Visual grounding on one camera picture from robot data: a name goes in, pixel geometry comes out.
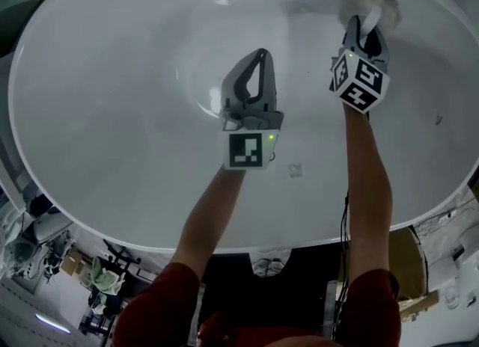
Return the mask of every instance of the person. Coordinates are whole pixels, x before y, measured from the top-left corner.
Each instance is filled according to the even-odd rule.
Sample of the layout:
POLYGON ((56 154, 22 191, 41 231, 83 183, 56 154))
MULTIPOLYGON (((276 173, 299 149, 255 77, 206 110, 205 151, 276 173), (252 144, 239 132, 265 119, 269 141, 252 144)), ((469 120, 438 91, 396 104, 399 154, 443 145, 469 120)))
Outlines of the person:
MULTIPOLYGON (((237 286, 229 293, 232 297, 238 297, 234 303, 242 308, 235 311, 234 307, 230 307, 228 312, 219 311, 205 319, 198 335, 200 346, 399 345, 398 286, 388 270, 391 186, 368 118, 346 105, 344 115, 350 190, 350 287, 342 306, 335 340, 326 340, 306 323, 295 322, 295 319, 304 320, 313 315, 308 313, 302 316, 301 310, 291 310, 292 307, 285 304, 286 299, 283 300, 281 293, 266 298, 256 297, 253 303, 247 301, 246 309, 241 305, 246 301, 242 292, 248 290, 237 286), (274 311, 267 311, 271 306, 274 311), (275 318, 274 322, 266 319, 269 315, 275 318)), ((150 288, 136 297, 120 315, 113 336, 114 347, 169 347, 187 343, 200 282, 228 225, 244 176, 244 171, 220 168, 188 217, 171 262, 150 288)), ((308 289, 302 289, 301 286, 291 289, 295 295, 299 295, 295 297, 298 299, 291 301, 299 303, 300 307, 294 308, 301 309, 301 304, 308 302, 307 295, 313 295, 303 295, 302 292, 314 289, 314 285, 305 287, 308 289)), ((268 295, 268 292, 262 292, 261 295, 268 295)))

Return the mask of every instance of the black wire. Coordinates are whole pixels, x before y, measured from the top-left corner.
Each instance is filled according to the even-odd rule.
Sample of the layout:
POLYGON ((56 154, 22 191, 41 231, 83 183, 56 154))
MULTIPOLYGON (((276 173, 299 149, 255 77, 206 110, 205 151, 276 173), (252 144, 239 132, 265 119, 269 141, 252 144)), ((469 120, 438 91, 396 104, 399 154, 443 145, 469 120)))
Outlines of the black wire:
MULTIPOLYGON (((461 209, 461 208, 464 207, 466 204, 467 204, 467 203, 465 203, 464 205, 460 206, 457 210, 461 209)), ((426 234, 426 235, 423 235, 423 236, 430 236, 431 234, 434 234, 436 231, 439 231, 439 230, 443 229, 444 227, 448 226, 452 221, 454 221, 455 218, 457 218, 457 216, 456 216, 456 217, 451 217, 451 218, 449 218, 450 221, 449 221, 448 223, 443 224, 441 227, 438 227, 437 229, 434 229, 434 230, 432 230, 432 231, 427 232, 427 234, 426 234)))
POLYGON ((430 219, 434 219, 434 218, 437 218, 437 217, 440 217, 441 215, 447 215, 447 214, 451 214, 454 210, 459 210, 459 209, 462 209, 465 205, 467 205, 468 203, 471 203, 473 200, 475 200, 476 197, 474 198, 471 198, 470 200, 468 200, 466 203, 463 203, 461 206, 459 207, 456 207, 454 209, 451 209, 451 210, 448 210, 447 212, 440 212, 439 214, 435 214, 433 215, 432 217, 429 217, 429 218, 426 218, 424 220, 422 220, 421 222, 417 223, 417 224, 413 224, 414 227, 417 227, 419 225, 422 225, 424 222, 427 222, 429 221, 430 219))
POLYGON ((37 273, 33 276, 33 277, 30 277, 28 274, 27 274, 27 278, 28 279, 35 279, 37 276, 38 276, 38 273, 40 273, 40 267, 42 265, 42 262, 43 260, 46 258, 46 256, 49 254, 50 252, 50 248, 48 248, 48 250, 46 251, 45 255, 42 257, 42 259, 39 261, 38 263, 38 269, 37 269, 37 273))
MULTIPOLYGON (((20 239, 23 236, 23 220, 25 219, 25 212, 22 213, 22 227, 20 228, 20 239)), ((18 262, 16 261, 16 249, 18 248, 18 245, 15 245, 15 249, 13 252, 13 260, 15 261, 15 274, 18 271, 18 262)))
POLYGON ((341 219, 341 259, 343 263, 343 286, 341 287, 341 293, 338 300, 336 301, 335 307, 335 323, 333 324, 332 337, 336 338, 338 324, 339 324, 339 315, 341 313, 341 308, 346 299, 346 293, 349 287, 349 279, 347 277, 347 251, 350 249, 350 238, 347 234, 347 210, 350 204, 350 193, 348 192, 346 198, 344 199, 344 211, 343 218, 341 219))

